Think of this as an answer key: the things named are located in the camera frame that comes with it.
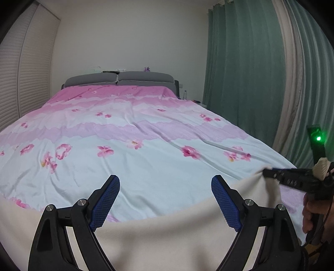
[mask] pink floral duvet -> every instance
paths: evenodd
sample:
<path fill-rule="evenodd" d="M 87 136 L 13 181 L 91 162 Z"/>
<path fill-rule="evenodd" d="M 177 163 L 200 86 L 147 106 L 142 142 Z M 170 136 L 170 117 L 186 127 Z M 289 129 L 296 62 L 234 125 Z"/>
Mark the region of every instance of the pink floral duvet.
<path fill-rule="evenodd" d="M 5 198 L 23 208 L 67 207 L 115 174 L 121 190 L 109 221 L 188 208 L 212 196 L 214 175 L 233 184 L 267 164 L 293 167 L 261 141 L 165 87 L 67 87 L 0 133 Z M 289 208 L 296 212 L 302 200 L 293 195 Z"/>

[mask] green curtain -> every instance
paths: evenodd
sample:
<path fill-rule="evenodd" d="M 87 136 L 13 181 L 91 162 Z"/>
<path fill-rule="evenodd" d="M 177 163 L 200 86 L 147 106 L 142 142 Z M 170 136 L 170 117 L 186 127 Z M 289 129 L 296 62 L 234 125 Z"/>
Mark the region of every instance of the green curtain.
<path fill-rule="evenodd" d="M 334 50 L 308 11 L 295 0 L 285 3 L 292 22 L 298 27 L 304 59 L 299 113 L 287 159 L 297 167 L 311 167 L 308 124 L 320 124 L 327 132 L 326 154 L 329 160 L 334 160 Z"/>
<path fill-rule="evenodd" d="M 269 0 L 235 0 L 209 10 L 203 103 L 272 146 L 285 92 L 280 25 Z"/>

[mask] gray headboard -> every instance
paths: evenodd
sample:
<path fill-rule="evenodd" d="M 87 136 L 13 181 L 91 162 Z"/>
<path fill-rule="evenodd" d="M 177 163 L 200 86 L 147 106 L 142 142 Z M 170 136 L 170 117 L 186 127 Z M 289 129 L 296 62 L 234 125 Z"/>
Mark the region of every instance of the gray headboard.
<path fill-rule="evenodd" d="M 92 73 L 71 77 L 62 86 L 75 85 L 137 85 L 137 86 L 165 86 L 180 96 L 179 81 L 172 76 L 160 72 L 125 71 L 118 75 L 110 72 Z"/>
<path fill-rule="evenodd" d="M 62 88 L 78 85 L 116 85 L 117 74 L 111 72 L 91 73 L 74 76 L 66 80 Z"/>

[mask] metal pivot screw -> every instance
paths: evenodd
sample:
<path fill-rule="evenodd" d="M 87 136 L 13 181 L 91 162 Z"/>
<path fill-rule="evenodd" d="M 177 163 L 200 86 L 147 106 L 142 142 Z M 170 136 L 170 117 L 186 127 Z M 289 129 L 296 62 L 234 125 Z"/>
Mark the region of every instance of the metal pivot screw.
<path fill-rule="evenodd" d="M 52 210 L 53 210 L 53 205 L 52 205 L 52 204 L 48 205 L 48 206 L 46 207 L 46 210 L 47 210 L 48 212 L 52 211 Z"/>
<path fill-rule="evenodd" d="M 87 200 L 85 199 L 81 199 L 81 200 L 78 200 L 78 205 L 79 206 L 84 206 L 86 204 Z"/>
<path fill-rule="evenodd" d="M 280 209 L 281 211 L 285 211 L 286 207 L 283 204 L 277 205 L 277 208 Z"/>
<path fill-rule="evenodd" d="M 248 205 L 248 206 L 252 206 L 252 205 L 254 205 L 254 201 L 252 201 L 252 200 L 250 200 L 250 199 L 245 200 L 245 203 L 246 203 L 246 205 Z"/>

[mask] blue gripper pad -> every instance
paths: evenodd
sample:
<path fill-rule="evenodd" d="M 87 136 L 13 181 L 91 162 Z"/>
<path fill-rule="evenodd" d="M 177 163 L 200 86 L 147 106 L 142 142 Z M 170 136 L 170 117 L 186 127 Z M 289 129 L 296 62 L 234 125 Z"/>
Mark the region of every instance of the blue gripper pad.
<path fill-rule="evenodd" d="M 211 190 L 216 198 L 216 201 L 218 202 L 227 224 L 231 228 L 234 228 L 236 232 L 239 232 L 242 227 L 240 223 L 239 210 L 216 176 L 212 178 Z"/>
<path fill-rule="evenodd" d="M 113 180 L 92 210 L 92 220 L 89 227 L 93 232 L 95 232 L 97 228 L 102 227 L 119 191 L 120 180 L 117 176 L 114 176 Z"/>

